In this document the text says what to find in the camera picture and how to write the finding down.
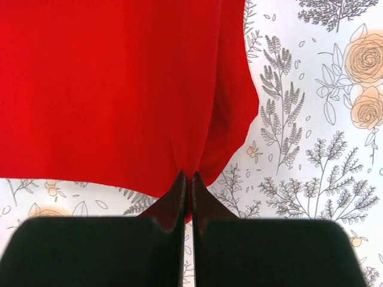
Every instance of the fabric fold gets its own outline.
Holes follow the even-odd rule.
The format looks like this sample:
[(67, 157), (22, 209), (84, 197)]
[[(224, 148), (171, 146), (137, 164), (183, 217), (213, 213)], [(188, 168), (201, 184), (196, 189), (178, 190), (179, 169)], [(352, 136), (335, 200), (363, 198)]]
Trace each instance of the fabric fold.
[(244, 2), (0, 1), (0, 177), (211, 184), (258, 113)]

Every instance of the leaf illustration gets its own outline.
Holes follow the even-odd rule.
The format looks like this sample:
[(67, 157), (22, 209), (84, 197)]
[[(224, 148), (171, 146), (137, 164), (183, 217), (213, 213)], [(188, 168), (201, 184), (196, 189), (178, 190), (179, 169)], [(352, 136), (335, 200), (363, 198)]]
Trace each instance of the leaf illustration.
[(341, 75), (341, 77), (338, 79), (338, 84), (342, 86), (350, 86), (352, 85), (352, 82), (346, 75)]
[(102, 200), (95, 200), (96, 204), (101, 207), (102, 209), (108, 209), (108, 206), (105, 202), (103, 202)]
[(361, 260), (359, 260), (358, 263), (362, 265), (366, 260), (367, 260), (367, 257), (364, 257)]
[(332, 68), (335, 75), (337, 75), (337, 76), (342, 75), (342, 70), (340, 69), (340, 67), (338, 65), (332, 64), (331, 68)]
[(82, 201), (76, 205), (73, 210), (73, 216), (87, 216), (88, 215), (88, 207), (86, 206), (86, 202)]
[(322, 86), (325, 86), (325, 87), (331, 87), (332, 85), (328, 85), (326, 84), (325, 82), (322, 82), (321, 80), (319, 79), (315, 79), (318, 83), (320, 83)]
[(28, 212), (28, 216), (29, 217), (32, 217), (34, 216), (35, 214), (37, 213), (40, 213), (41, 212), (41, 208), (38, 206), (37, 203), (34, 203), (31, 208), (29, 209), (29, 212)]
[(354, 85), (350, 85), (350, 86), (345, 86), (344, 87), (346, 94), (349, 94), (351, 92), (351, 89), (353, 88), (353, 86)]
[(24, 188), (28, 193), (31, 193), (31, 194), (33, 194), (34, 192), (30, 189), (30, 188), (28, 188), (28, 187), (26, 187), (26, 188)]
[(337, 67), (343, 67), (343, 55), (337, 44), (334, 44), (333, 50), (333, 64)]
[(327, 87), (324, 87), (324, 86), (320, 87), (320, 88), (317, 90), (317, 95), (318, 95), (319, 97), (322, 97), (322, 98), (327, 97), (327, 96), (329, 95), (329, 93), (330, 93), (330, 89), (327, 88)]
[(324, 103), (323, 112), (327, 122), (334, 126), (336, 122), (336, 114), (335, 114), (335, 109), (332, 103), (330, 103), (329, 101), (326, 101)]
[(367, 26), (366, 24), (362, 24), (358, 27), (358, 29), (351, 35), (349, 41), (354, 42), (360, 38), (367, 37)]
[(343, 103), (346, 106), (346, 108), (352, 109), (351, 101), (349, 100), (349, 97), (346, 94), (343, 95)]
[(189, 246), (185, 246), (185, 253), (187, 255), (191, 255), (192, 254), (192, 249)]
[(375, 141), (375, 134), (370, 133), (366, 139), (366, 142), (364, 143), (364, 146), (369, 146)]
[(327, 67), (325, 64), (322, 65), (322, 75), (323, 79), (328, 85), (334, 84), (335, 77), (333, 72), (330, 70), (329, 67)]
[(61, 197), (66, 198), (66, 195), (62, 191), (59, 190), (58, 193), (60, 194)]
[(334, 88), (330, 93), (330, 98), (333, 100), (339, 100), (338, 94), (340, 92), (340, 88), (336, 87)]

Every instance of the black object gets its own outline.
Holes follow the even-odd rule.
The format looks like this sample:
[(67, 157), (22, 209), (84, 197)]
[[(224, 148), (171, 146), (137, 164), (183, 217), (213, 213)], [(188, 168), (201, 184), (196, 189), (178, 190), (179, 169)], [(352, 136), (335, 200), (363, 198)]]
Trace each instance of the black object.
[(0, 261), (6, 286), (182, 286), (187, 189), (196, 287), (364, 287), (347, 236), (334, 222), (239, 219), (181, 173), (136, 218), (34, 218)]

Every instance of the branch illustration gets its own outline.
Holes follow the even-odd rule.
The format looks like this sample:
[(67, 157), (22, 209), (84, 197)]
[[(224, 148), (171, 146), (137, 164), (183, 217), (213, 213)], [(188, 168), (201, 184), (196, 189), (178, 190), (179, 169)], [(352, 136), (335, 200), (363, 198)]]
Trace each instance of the branch illustration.
[(305, 101), (305, 93), (300, 95), (300, 89), (290, 82), (289, 88), (284, 88), (283, 76), (291, 70), (292, 56), (288, 49), (281, 47), (278, 37), (271, 39), (265, 36), (268, 52), (263, 50), (269, 65), (264, 66), (264, 73), (260, 75), (263, 83), (262, 89), (271, 99), (266, 106), (261, 106), (260, 115), (264, 128), (261, 129), (262, 138), (267, 145), (277, 144), (278, 165), (276, 173), (282, 164), (293, 167), (294, 160), (300, 150), (299, 142), (302, 137), (302, 128), (298, 127), (296, 120)]
[(366, 142), (364, 143), (365, 146), (371, 146), (371, 148), (372, 148), (372, 153), (370, 155), (370, 157), (371, 157), (371, 165), (372, 166), (374, 164), (374, 159), (375, 159), (375, 150), (378, 149), (378, 145), (375, 142), (376, 134), (377, 134), (378, 131), (379, 131), (379, 129), (374, 127), (372, 129), (372, 131), (370, 132), (370, 134), (367, 136)]
[(256, 15), (254, 12), (256, 6), (257, 4), (254, 4), (253, 0), (246, 0), (245, 2), (244, 35), (246, 39), (246, 56), (248, 63), (252, 63), (250, 58), (258, 58), (255, 52), (261, 51), (257, 46), (261, 46), (259, 39), (262, 38), (262, 36), (259, 34), (259, 30), (252, 32), (253, 27), (251, 27), (251, 25), (254, 24), (252, 18)]
[(27, 191), (28, 193), (31, 193), (33, 194), (34, 192), (30, 189), (30, 186), (34, 186), (34, 187), (37, 187), (38, 185), (34, 182), (35, 180), (34, 179), (20, 179), (20, 185), (17, 187), (17, 188), (14, 188), (13, 185), (12, 185), (12, 182), (11, 182), (11, 179), (9, 178), (6, 178), (7, 182), (8, 182), (8, 185), (10, 186), (10, 190), (11, 190), (11, 193), (12, 193), (12, 197), (13, 197), (13, 202), (14, 202), (14, 205), (17, 206), (17, 199), (16, 199), (16, 194), (20, 191), (20, 190), (25, 190)]
[[(317, 95), (325, 99), (323, 112), (326, 118), (326, 121), (335, 125), (336, 123), (336, 112), (332, 104), (332, 101), (338, 102), (340, 100), (339, 95), (346, 95), (346, 89), (349, 89), (351, 84), (348, 77), (343, 73), (344, 65), (344, 55), (342, 54), (339, 46), (334, 44), (333, 53), (331, 54), (333, 58), (333, 63), (330, 67), (323, 64), (322, 65), (322, 79), (315, 79), (321, 87), (317, 90)], [(344, 96), (344, 103), (346, 106), (351, 106), (349, 97)]]
[[(276, 185), (271, 177), (265, 178), (259, 187), (260, 192), (270, 197), (266, 201), (268, 206), (288, 218), (306, 216), (349, 224), (364, 221), (365, 211), (377, 204), (379, 198), (373, 195), (376, 188), (368, 186), (368, 181), (356, 181), (351, 176), (363, 168), (356, 158), (358, 148), (351, 149), (340, 164), (330, 167), (343, 156), (346, 147), (343, 132), (336, 132), (327, 146), (324, 139), (318, 139), (314, 149), (306, 151), (308, 160), (320, 170), (320, 176), (310, 181), (290, 178)], [(319, 214), (320, 203), (324, 209)]]
[(190, 283), (189, 279), (190, 277), (194, 277), (194, 268), (191, 263), (189, 263), (187, 260), (184, 262), (184, 284)]
[(235, 166), (230, 165), (230, 169), (221, 174), (223, 179), (218, 181), (224, 188), (221, 191), (217, 191), (212, 187), (211, 192), (230, 211), (237, 213), (240, 218), (257, 218), (259, 217), (260, 201), (253, 200), (254, 204), (251, 206), (247, 205), (244, 211), (240, 210), (238, 206), (240, 198), (236, 197), (235, 194), (237, 191), (242, 190), (240, 184), (243, 181), (240, 180), (241, 176), (238, 174), (240, 171), (238, 164)]
[(298, 19), (313, 25), (320, 24), (328, 32), (336, 28), (339, 32), (341, 20), (353, 20), (361, 16), (369, 7), (376, 6), (379, 0), (297, 0), (302, 11)]

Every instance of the small orange flower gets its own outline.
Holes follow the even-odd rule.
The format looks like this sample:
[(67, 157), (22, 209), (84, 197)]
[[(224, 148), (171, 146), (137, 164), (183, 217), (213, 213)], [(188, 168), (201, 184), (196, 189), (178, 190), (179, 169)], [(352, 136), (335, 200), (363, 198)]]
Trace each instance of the small orange flower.
[(258, 152), (258, 150), (259, 150), (259, 148), (257, 147), (256, 142), (253, 141), (253, 145), (249, 145), (249, 147), (246, 151), (246, 153), (251, 158), (253, 158), (256, 163), (258, 163), (259, 156), (263, 154), (262, 152)]
[(48, 194), (50, 196), (56, 196), (57, 195), (57, 188), (53, 188), (53, 187), (49, 188), (48, 189)]
[(356, 98), (351, 110), (352, 123), (359, 129), (371, 130), (383, 123), (383, 94), (369, 87)]
[(358, 237), (358, 235), (355, 232), (353, 232), (352, 230), (351, 230), (351, 232), (354, 235), (354, 237), (349, 238), (349, 242), (350, 242), (352, 247), (359, 247), (363, 241), (369, 241), (365, 237)]

